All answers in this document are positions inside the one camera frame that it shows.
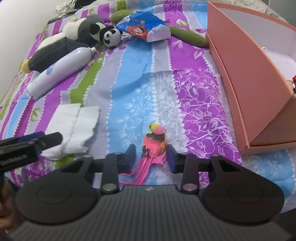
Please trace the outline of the person's left hand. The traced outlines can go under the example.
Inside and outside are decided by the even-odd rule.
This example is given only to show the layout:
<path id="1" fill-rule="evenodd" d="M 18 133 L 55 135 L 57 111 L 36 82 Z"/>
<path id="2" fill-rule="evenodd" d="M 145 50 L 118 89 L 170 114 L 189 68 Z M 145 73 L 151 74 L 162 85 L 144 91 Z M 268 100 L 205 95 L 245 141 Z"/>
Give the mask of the person's left hand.
<path id="1" fill-rule="evenodd" d="M 7 178 L 1 189 L 1 230 L 5 234 L 14 232 L 23 224 L 23 218 L 17 209 L 15 192 Z"/>

